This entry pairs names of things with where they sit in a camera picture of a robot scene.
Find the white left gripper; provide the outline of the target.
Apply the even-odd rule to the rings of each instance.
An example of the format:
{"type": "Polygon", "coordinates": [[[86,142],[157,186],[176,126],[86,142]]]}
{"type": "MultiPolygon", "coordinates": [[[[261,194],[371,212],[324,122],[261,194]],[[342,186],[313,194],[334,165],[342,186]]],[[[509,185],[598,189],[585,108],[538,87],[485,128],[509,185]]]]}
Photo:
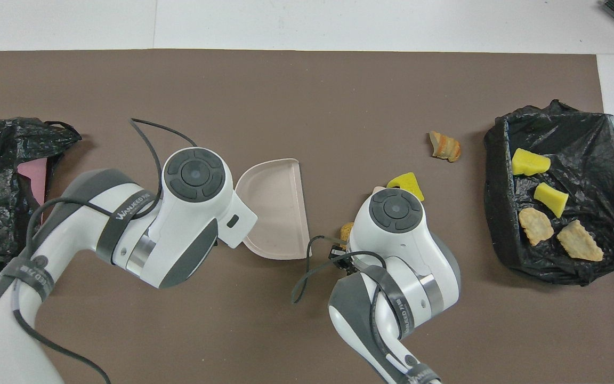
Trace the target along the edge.
{"type": "MultiPolygon", "coordinates": [[[[234,249],[244,241],[257,221],[257,214],[233,190],[229,204],[219,217],[219,235],[217,237],[226,243],[229,248],[234,249]]],[[[332,245],[330,251],[331,263],[337,268],[343,268],[341,261],[351,262],[352,260],[351,256],[345,256],[348,254],[349,248],[347,244],[342,246],[332,245]],[[343,255],[342,260],[335,260],[340,255],[343,255]]]]}

